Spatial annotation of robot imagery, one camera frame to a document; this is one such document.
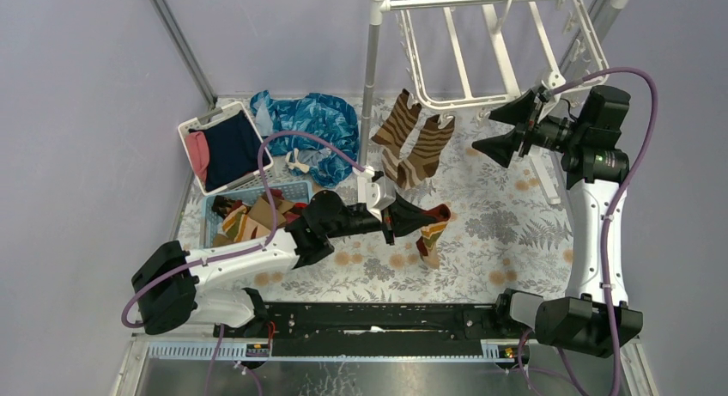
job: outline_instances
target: striped sock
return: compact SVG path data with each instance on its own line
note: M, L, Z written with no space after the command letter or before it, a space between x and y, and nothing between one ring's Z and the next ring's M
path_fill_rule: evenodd
M382 152L382 163L387 177L392 180L397 179L397 164L399 163L399 151L407 140L412 130L417 124L417 118L420 116L422 105L415 104L412 108L407 108L407 100L410 92L406 89L397 97L391 114L385 123L379 128L372 141L384 146Z
M397 166L396 182L400 188L409 190L437 172L440 153L455 130L454 119L445 128L439 129L437 121L439 117L434 115L425 122L409 157Z
M442 232L445 231L447 223L450 221L450 209L446 205L440 204L434 209L425 211L424 214L434 216L437 222L420 228L422 237L417 240L417 250L420 252L420 259L427 267L438 269L440 268L440 255L437 251L437 240L440 239Z

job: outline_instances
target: navy cloth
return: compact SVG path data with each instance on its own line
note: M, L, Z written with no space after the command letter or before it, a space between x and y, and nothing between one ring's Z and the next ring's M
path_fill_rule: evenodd
M242 111L218 125L200 131L205 135L209 147L205 180L205 190L208 192L258 169L260 138ZM268 163L270 158L264 153L263 164Z

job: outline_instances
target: white laundry basket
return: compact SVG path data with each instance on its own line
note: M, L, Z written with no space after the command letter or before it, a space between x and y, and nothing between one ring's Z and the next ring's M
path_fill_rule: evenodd
M260 141L263 142L263 139L260 137L260 133L258 132L258 129L255 128L255 124L253 123L253 117L251 116L250 112L248 112L246 106L241 101L233 101L229 104L226 104L220 108L216 108L209 113L206 113L204 115L201 115L199 117L195 117L194 119L191 119L189 121L185 121L184 123L180 124L177 127L177 131L179 132L179 139L182 140L182 146L185 147L185 153L187 153L187 160L190 160L190 151L187 149L187 144L185 143L185 137L190 135L190 130L205 130L213 125L218 125L233 116L237 115L239 112L243 112L243 114L246 115L246 118L248 119L248 122L251 123L252 129L255 131L255 133L258 135L258 138L260 138ZM270 151L268 149L265 149L265 153L268 155L268 159L270 160L270 163L268 163L266 166L264 166L264 171L267 175L267 177L270 177L269 170L273 168L273 157L270 155ZM260 172L256 169L253 172L250 172L239 179L227 183L225 186L217 187L214 190L207 191L205 190L205 184L200 180L197 175L195 175L195 181L197 182L197 185L200 187L200 190L203 192L205 196L209 196L211 194L217 194L218 192L226 192L229 190L233 190L236 188L250 188L250 187L256 187L261 186L263 182L260 179Z

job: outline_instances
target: blue laundry basket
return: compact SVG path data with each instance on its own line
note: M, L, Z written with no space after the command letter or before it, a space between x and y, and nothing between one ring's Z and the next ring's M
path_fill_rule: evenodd
M311 201L311 197L313 197L311 182L305 180L273 184L270 185L270 188L281 190L283 197L294 203L308 204ZM221 192L220 194L205 197L202 206L203 220L202 232L200 234L200 244L202 244L203 248L212 247L212 239L220 232L220 226L222 224L222 217L212 211L212 204L215 201L215 197L224 196L233 200L240 200L246 205L253 205L261 194L265 194L265 189L262 186L235 192Z

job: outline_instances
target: gray wall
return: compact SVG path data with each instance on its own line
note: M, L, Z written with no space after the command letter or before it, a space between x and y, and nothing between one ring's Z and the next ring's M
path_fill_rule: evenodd
M725 394L726 19L725 0L631 0L604 46L610 64L647 70L658 84L658 126L629 190L622 263L663 395ZM634 76L610 83L633 96L622 142L634 157L649 94Z
M361 94L369 0L167 0L217 94ZM566 9L539 4L555 55L566 51ZM503 92L480 7L453 12L474 92ZM461 94L442 9L412 12L428 90ZM527 4L515 3L503 27L516 76L532 85L546 60ZM385 15L376 94L411 88L395 13Z
M149 0L0 0L0 391L108 394L203 99Z

